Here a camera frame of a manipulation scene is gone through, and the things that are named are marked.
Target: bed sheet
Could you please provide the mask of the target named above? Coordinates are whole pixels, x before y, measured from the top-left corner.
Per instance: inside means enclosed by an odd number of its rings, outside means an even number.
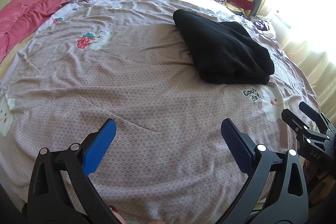
[[[210,7],[214,10],[223,10],[224,12],[234,15],[230,10],[223,7],[222,5],[216,3],[213,0],[182,0],[185,2],[189,2],[194,5],[198,5],[200,7],[206,8]],[[21,49],[23,46],[27,44],[27,42],[35,35],[35,32],[25,38],[21,43],[15,45],[13,49],[6,55],[6,57],[0,63],[0,81],[6,73],[11,61],[13,60],[16,52]],[[13,184],[11,178],[3,171],[0,166],[0,183],[4,187],[5,191],[8,193],[10,199],[13,201],[14,205],[21,210],[24,202],[26,202],[27,194],[28,194],[28,185],[23,187],[17,187]]]
[[[296,149],[280,114],[289,107],[304,118],[300,101],[318,109],[307,79],[251,22],[204,1],[73,0],[47,20],[1,81],[1,97],[15,99],[13,123],[0,135],[0,165],[13,186],[27,188],[40,148],[64,149],[113,118],[117,136],[90,177],[102,198],[140,223],[215,223],[246,180],[221,138],[224,118],[273,151]],[[177,9],[242,24],[270,52],[270,83],[203,82],[174,25]]]

